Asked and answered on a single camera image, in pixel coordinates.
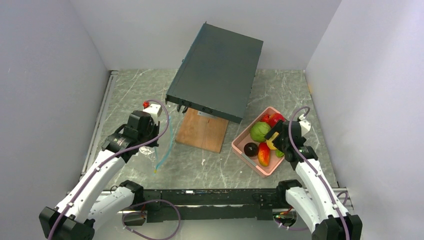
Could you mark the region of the pink perforated plastic basket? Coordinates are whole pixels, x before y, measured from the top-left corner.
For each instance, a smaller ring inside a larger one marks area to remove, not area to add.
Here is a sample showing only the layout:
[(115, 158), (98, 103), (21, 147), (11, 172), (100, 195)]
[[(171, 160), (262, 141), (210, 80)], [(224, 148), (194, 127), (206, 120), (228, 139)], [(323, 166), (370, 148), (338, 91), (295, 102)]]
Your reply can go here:
[(260, 144), (259, 142), (255, 142), (251, 139), (250, 129), (256, 122), (259, 122), (264, 115), (271, 115), (274, 113), (280, 114), (280, 112), (272, 106), (265, 108), (262, 113), (260, 113), (231, 143), (232, 151), (263, 178), (270, 176), (285, 160), (285, 157), (277, 157), (275, 151), (271, 150), (269, 154), (269, 165), (263, 166), (260, 164), (257, 156), (247, 156), (245, 154), (244, 146), (248, 143), (255, 143), (257, 146)]

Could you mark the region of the red toy apple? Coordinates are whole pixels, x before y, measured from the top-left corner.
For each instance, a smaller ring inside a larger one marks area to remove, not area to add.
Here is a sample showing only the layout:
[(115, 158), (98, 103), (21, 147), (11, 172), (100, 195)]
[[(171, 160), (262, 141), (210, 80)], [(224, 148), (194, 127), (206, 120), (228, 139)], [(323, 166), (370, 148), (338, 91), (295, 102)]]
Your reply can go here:
[(273, 128), (279, 121), (285, 122), (286, 119), (284, 118), (284, 116), (278, 112), (273, 113), (269, 116), (268, 120), (267, 120), (267, 124)]

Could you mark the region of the dark purple toy mangosteen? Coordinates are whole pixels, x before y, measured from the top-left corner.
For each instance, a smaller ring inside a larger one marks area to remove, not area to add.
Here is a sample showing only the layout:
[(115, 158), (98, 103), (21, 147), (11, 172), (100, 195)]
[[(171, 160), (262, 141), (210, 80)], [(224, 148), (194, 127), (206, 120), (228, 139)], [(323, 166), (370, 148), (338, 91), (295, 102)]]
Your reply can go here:
[(249, 158), (254, 158), (259, 153), (259, 146), (255, 142), (248, 142), (244, 145), (243, 151)]

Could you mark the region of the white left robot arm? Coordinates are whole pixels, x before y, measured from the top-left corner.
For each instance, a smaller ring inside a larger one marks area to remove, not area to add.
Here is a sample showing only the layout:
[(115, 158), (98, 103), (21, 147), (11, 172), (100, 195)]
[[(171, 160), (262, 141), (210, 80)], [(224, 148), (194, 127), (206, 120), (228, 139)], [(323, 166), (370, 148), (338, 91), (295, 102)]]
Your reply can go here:
[(126, 124), (118, 127), (101, 146), (94, 163), (75, 188), (54, 208), (39, 214), (48, 240), (91, 240), (95, 231), (118, 211), (139, 209), (144, 188), (130, 180), (122, 182), (106, 198), (97, 201), (111, 178), (123, 168), (140, 147), (157, 147), (162, 108), (155, 104), (135, 110)]

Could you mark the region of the clear zip top bag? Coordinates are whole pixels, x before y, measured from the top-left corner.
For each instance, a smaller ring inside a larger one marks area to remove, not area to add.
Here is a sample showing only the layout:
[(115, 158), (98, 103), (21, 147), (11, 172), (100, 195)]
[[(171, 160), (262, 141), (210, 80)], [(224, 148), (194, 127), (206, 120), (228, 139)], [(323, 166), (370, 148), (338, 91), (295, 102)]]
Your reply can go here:
[(159, 146), (147, 147), (143, 146), (138, 150), (136, 154), (139, 157), (147, 158), (148, 163), (151, 165), (151, 169), (154, 174), (157, 174), (160, 167), (165, 163), (171, 154), (171, 150), (174, 144), (175, 129), (173, 127), (173, 117), (169, 116), (167, 123), (169, 123), (168, 130), (158, 140)]

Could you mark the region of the yellow toy walnut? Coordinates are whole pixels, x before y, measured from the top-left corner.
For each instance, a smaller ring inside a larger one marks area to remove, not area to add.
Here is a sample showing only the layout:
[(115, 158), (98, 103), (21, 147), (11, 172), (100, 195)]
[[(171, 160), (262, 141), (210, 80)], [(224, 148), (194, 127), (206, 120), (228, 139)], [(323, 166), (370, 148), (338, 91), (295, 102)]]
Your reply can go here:
[(278, 135), (279, 135), (278, 132), (274, 132), (273, 135), (272, 135), (272, 137), (270, 137), (270, 139), (267, 139), (265, 141), (266, 145), (268, 146), (268, 148), (270, 150), (273, 150), (273, 151), (277, 150), (277, 148), (275, 147), (275, 145), (273, 143), (273, 140), (275, 140)]

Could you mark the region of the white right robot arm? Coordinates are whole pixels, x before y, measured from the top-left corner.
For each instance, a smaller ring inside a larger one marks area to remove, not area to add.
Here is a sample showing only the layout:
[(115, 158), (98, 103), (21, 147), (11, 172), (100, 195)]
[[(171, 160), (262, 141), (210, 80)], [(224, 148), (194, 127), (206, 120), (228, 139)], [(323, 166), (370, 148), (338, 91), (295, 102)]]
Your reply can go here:
[(304, 135), (310, 127), (307, 120), (279, 120), (265, 135), (302, 180), (279, 182), (276, 203), (282, 208), (293, 207), (313, 240), (359, 240), (362, 220), (349, 213), (329, 185), (315, 150), (305, 145)]

